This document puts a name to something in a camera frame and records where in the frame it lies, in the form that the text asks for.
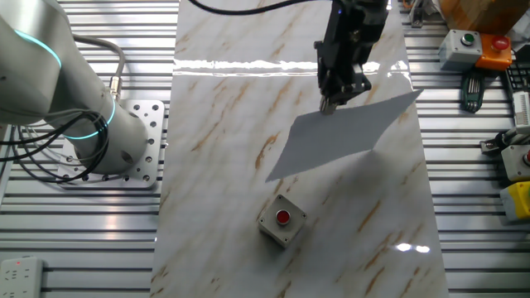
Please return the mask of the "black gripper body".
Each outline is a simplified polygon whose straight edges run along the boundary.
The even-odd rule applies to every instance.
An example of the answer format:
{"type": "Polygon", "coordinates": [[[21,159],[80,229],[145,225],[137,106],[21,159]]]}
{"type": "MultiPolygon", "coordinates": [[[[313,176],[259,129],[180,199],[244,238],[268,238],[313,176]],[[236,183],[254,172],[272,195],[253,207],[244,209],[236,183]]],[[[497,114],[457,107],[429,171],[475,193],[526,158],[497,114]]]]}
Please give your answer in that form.
{"type": "Polygon", "coordinates": [[[363,65],[382,35],[388,17],[384,0],[341,0],[332,2],[330,20],[325,34],[325,66],[330,72],[327,94],[330,94],[332,74],[351,65],[363,65]]]}

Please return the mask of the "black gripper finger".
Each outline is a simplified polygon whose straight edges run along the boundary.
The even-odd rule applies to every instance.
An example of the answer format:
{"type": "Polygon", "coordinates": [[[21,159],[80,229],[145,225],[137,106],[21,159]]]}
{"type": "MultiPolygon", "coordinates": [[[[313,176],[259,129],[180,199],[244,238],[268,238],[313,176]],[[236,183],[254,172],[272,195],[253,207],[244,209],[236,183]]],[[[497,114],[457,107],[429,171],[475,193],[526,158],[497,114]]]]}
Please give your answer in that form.
{"type": "Polygon", "coordinates": [[[338,106],[347,104],[352,98],[372,88],[361,65],[351,65],[332,74],[328,112],[332,114],[338,106]]]}
{"type": "Polygon", "coordinates": [[[328,69],[325,66],[324,63],[324,56],[322,51],[323,42],[322,41],[315,41],[314,42],[314,48],[316,50],[317,55],[317,79],[318,79],[318,87],[320,90],[320,112],[324,115],[331,115],[332,114],[332,105],[330,104],[330,99],[327,95],[327,84],[329,83],[329,74],[328,69]]]}

